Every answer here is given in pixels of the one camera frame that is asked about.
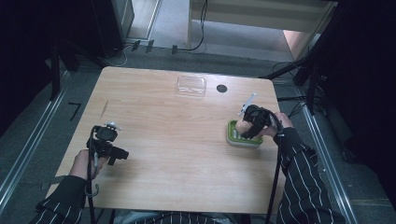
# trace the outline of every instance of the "green tray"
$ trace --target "green tray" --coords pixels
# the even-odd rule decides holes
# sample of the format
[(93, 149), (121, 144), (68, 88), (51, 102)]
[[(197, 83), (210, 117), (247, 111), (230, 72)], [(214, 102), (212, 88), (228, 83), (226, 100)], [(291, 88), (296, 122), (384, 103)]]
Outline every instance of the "green tray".
[(259, 147), (262, 144), (262, 137), (255, 137), (254, 139), (246, 139), (241, 137), (241, 134), (235, 129), (237, 120), (233, 119), (227, 125), (227, 142), (233, 146), (241, 147)]

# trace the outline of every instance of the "gray floor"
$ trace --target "gray floor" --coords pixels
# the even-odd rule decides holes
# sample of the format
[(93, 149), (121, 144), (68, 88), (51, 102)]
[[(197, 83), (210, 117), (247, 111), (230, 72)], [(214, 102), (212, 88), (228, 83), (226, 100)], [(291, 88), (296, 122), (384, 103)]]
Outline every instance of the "gray floor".
[[(172, 55), (170, 49), (154, 48), (152, 52), (146, 53), (146, 47), (141, 46), (136, 51), (125, 50), (127, 61), (125, 61), (122, 53), (109, 60), (114, 64), (124, 63), (125, 67), (257, 77), (271, 74), (274, 65), (278, 62), (287, 62), (291, 58), (290, 53), (288, 54), (285, 50), (287, 48), (285, 39), (280, 38), (282, 35), (281, 31), (268, 31), (266, 35), (268, 36), (266, 38), (268, 42), (264, 44), (260, 44), (262, 39), (258, 38), (255, 43), (262, 46), (265, 52), (262, 52), (260, 59), (256, 59), (252, 55), (255, 55), (257, 52), (252, 51), (248, 55), (235, 55), (236, 48), (227, 48), (227, 46), (238, 46), (238, 48), (249, 52), (252, 48), (244, 44), (240, 45), (246, 42), (246, 39), (242, 35), (235, 35), (237, 38), (225, 38), (226, 36), (222, 32), (223, 30), (219, 28), (219, 24), (212, 24), (213, 26), (210, 23), (208, 24), (207, 28), (211, 34), (205, 40), (205, 52), (178, 52)], [(254, 32), (257, 32), (257, 30), (252, 27), (251, 33), (253, 34)], [(161, 30), (157, 29), (152, 34), (152, 36), (157, 36), (155, 37), (155, 42), (159, 45), (158, 47), (164, 48), (164, 46), (168, 46), (168, 44), (173, 45), (177, 41), (183, 43), (179, 38), (172, 36), (160, 38), (160, 33)], [(221, 39), (221, 43), (216, 39), (216, 36), (224, 37)], [(161, 41), (157, 41), (160, 39), (164, 40), (164, 45), (162, 45)], [(210, 49), (212, 47), (218, 49), (209, 54), (208, 52), (211, 52)], [(37, 139), (36, 146), (33, 147), (34, 153), (31, 154), (31, 158), (28, 158), (30, 162), (26, 163), (25, 170), (18, 185), (15, 186), (15, 189), (11, 190), (12, 194), (10, 194), (7, 206), (4, 207), (0, 216), (0, 223), (27, 222), (35, 214), (35, 204), (46, 196), (47, 190), (40, 189), (39, 187), (42, 183), (49, 183), (56, 174), (64, 152), (67, 149), (68, 143), (78, 125), (79, 118), (100, 74), (100, 69), (95, 64), (82, 57), (79, 57), (79, 59), (82, 66), (78, 72), (68, 73), (66, 75), (67, 78), (65, 80), (68, 81), (63, 83), (63, 98), (57, 105), (56, 112), (49, 120), (42, 137)], [(296, 87), (291, 84), (291, 79), (292, 76), (290, 74), (285, 74), (274, 81), (278, 97), (296, 96), (299, 94)], [(14, 165), (14, 161), (26, 155), (25, 151), (23, 151), (25, 149), (25, 143), (29, 140), (35, 125), (48, 106), (49, 97), (50, 86), (37, 95), (33, 102), (0, 138), (0, 180), (2, 183), (6, 180), (8, 172)], [(73, 119), (71, 118), (76, 111), (76, 106), (69, 103), (82, 105)], [(289, 114), (297, 103), (279, 102), (279, 105), (282, 111)], [(292, 116), (291, 120), (307, 144), (320, 147), (311, 132), (306, 117), (309, 117), (309, 115), (306, 115), (302, 111)], [(329, 153), (336, 171), (336, 177), (340, 179), (342, 189), (346, 193), (345, 199), (337, 198), (339, 189), (332, 185), (332, 179), (334, 177), (329, 176), (325, 165), (321, 163), (319, 172), (330, 191), (334, 209), (340, 210), (340, 201), (347, 200), (350, 202), (354, 215), (351, 223), (396, 223), (396, 213), (391, 207), (382, 187), (379, 185), (376, 175), (363, 164), (349, 164), (342, 159), (341, 147), (334, 136), (331, 125), (321, 113), (316, 113), (311, 119), (315, 119), (318, 122), (319, 133), (323, 136), (326, 151)], [(108, 215), (109, 211), (105, 211), (102, 222), (106, 222)], [(253, 220), (254, 223), (262, 222), (261, 216), (254, 216)], [(89, 223), (87, 210), (84, 212), (82, 223)]]

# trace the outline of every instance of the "wooden table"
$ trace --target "wooden table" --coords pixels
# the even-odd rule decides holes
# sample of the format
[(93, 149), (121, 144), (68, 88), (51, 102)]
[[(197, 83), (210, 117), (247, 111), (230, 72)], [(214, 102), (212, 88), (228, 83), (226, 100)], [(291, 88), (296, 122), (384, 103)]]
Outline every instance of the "wooden table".
[[(204, 78), (205, 96), (179, 94), (181, 76)], [(219, 84), (227, 91), (219, 92)], [(94, 182), (100, 186), (96, 207), (266, 213), (276, 144), (265, 137), (259, 148), (242, 148), (226, 140), (228, 121), (241, 119), (238, 112), (253, 92), (257, 93), (253, 104), (279, 110), (270, 80), (107, 67), (57, 175), (68, 174), (93, 125), (114, 120), (122, 130), (113, 145), (130, 154), (128, 160), (101, 170)], [(275, 213), (284, 181), (280, 175)]]

